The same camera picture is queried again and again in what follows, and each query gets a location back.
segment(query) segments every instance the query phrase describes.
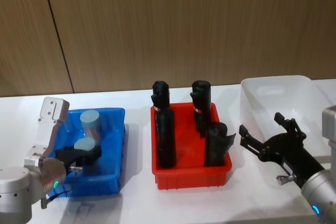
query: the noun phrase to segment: wooden wall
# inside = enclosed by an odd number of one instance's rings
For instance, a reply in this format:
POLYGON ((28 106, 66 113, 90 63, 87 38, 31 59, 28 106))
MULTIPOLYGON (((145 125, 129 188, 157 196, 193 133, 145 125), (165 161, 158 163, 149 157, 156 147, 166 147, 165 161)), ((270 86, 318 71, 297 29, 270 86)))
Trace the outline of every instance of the wooden wall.
MULTIPOLYGON (((336 78, 335 0, 50 0, 50 4, 75 92, 149 89, 157 79, 185 87, 196 79, 230 84, 283 74, 336 78)), ((27 3, 22 5, 29 11, 27 3)), ((42 41, 35 50, 50 52, 40 53, 44 61, 61 59, 47 6, 43 10, 38 14, 47 24, 44 29, 52 47, 42 41)), ((13 41, 5 44, 10 47, 13 41)), ((56 68, 65 71, 61 60, 56 68)), ((41 85, 31 92, 59 92, 62 87, 69 91, 67 80, 58 84, 61 87, 55 85, 53 90, 41 85)))
POLYGON ((0 96, 72 92, 47 0, 0 0, 0 96))

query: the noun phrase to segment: white table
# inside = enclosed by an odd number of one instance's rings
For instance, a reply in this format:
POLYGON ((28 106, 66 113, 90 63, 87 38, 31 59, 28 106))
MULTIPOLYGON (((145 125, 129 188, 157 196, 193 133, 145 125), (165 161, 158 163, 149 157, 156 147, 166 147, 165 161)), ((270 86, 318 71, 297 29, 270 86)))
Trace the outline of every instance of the white table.
MULTIPOLYGON (((336 79, 315 81, 336 104, 336 79)), ((171 103, 191 101, 191 88, 170 89, 171 103)), ((80 223, 315 223, 294 183, 279 186, 282 169, 262 163, 239 145, 230 149, 233 169, 222 187, 158 190, 151 167, 150 99, 152 91, 53 95, 70 109, 123 107, 128 137, 122 189, 118 195, 54 200, 46 210, 33 205, 30 224, 80 223)), ((22 166, 34 143, 45 96, 0 98, 0 164, 22 166)), ((240 85, 212 87, 212 101, 228 133, 240 125, 240 85)))

